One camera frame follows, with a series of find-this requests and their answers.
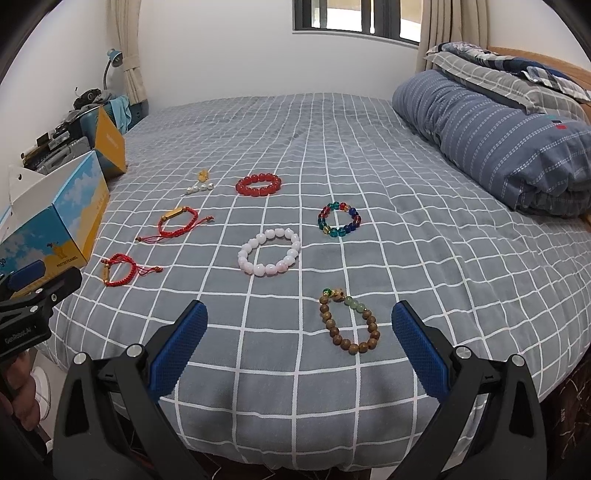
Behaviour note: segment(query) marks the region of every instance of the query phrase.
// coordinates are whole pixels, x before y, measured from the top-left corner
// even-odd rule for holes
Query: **red beaded bracelet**
[[[249,187],[251,183],[257,183],[259,181],[270,181],[271,184],[266,187]],[[272,173],[259,173],[251,175],[250,177],[244,177],[236,183],[236,191],[242,195],[252,197],[266,197],[277,192],[281,188],[281,179],[277,175]]]

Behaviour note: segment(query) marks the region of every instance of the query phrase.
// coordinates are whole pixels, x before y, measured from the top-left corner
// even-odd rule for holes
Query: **white beaded bracelet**
[[[273,240],[276,236],[284,236],[288,240],[291,240],[291,248],[287,251],[287,255],[283,260],[279,260],[275,265],[268,264],[267,266],[262,263],[253,265],[248,261],[248,254],[252,252],[252,249],[264,244],[267,240]],[[265,230],[265,233],[257,234],[255,238],[251,238],[241,246],[238,252],[238,265],[244,273],[248,273],[249,275],[255,274],[257,277],[262,277],[265,273],[267,275],[276,275],[277,273],[287,271],[290,266],[296,263],[296,257],[300,254],[300,248],[300,237],[291,228]]]

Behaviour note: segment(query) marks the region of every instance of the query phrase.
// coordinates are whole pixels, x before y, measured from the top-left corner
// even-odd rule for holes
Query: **wooden bead bracelet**
[[[334,301],[344,301],[345,305],[348,305],[351,310],[355,310],[363,316],[363,319],[368,325],[369,339],[367,342],[361,342],[357,345],[357,343],[351,343],[351,340],[341,336],[339,329],[336,326],[335,320],[332,318],[332,314],[329,311],[329,299],[333,299]],[[363,303],[359,303],[353,297],[346,297],[345,293],[340,288],[325,288],[322,291],[322,296],[319,298],[319,302],[322,321],[324,322],[326,329],[330,332],[330,336],[332,337],[333,343],[335,345],[340,345],[343,350],[349,351],[350,355],[365,353],[368,350],[373,350],[378,346],[378,323],[375,317],[372,315],[371,310],[365,308]]]

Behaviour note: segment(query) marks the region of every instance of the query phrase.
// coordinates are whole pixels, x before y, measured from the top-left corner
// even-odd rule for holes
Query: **white wall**
[[[106,0],[63,0],[18,53],[0,84],[0,192],[6,166],[20,163],[21,152],[59,124],[76,87],[102,88],[106,12]]]
[[[139,56],[150,109],[213,98],[341,92],[389,99],[417,50],[294,34],[291,0],[143,0]]]
[[[488,0],[495,47],[549,55],[591,70],[591,61],[561,18],[543,0]]]

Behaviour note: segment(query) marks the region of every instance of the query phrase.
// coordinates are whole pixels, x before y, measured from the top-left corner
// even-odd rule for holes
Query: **blue cloth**
[[[115,125],[117,130],[122,134],[127,133],[129,124],[131,123],[131,111],[129,110],[129,97],[121,95],[109,101],[113,109],[113,116],[115,117]]]
[[[565,73],[552,69],[537,61],[524,59],[522,57],[499,55],[493,51],[485,50],[484,48],[466,42],[441,43],[429,50],[429,52],[434,51],[448,51],[449,53],[453,53],[464,60],[471,61],[482,67],[509,72],[517,76],[520,76],[521,72],[527,70],[527,67],[537,67],[551,73],[555,77],[561,77],[570,80],[571,82],[573,81]]]
[[[434,70],[394,93],[396,112],[487,192],[525,213],[574,217],[591,207],[591,128],[526,115]]]

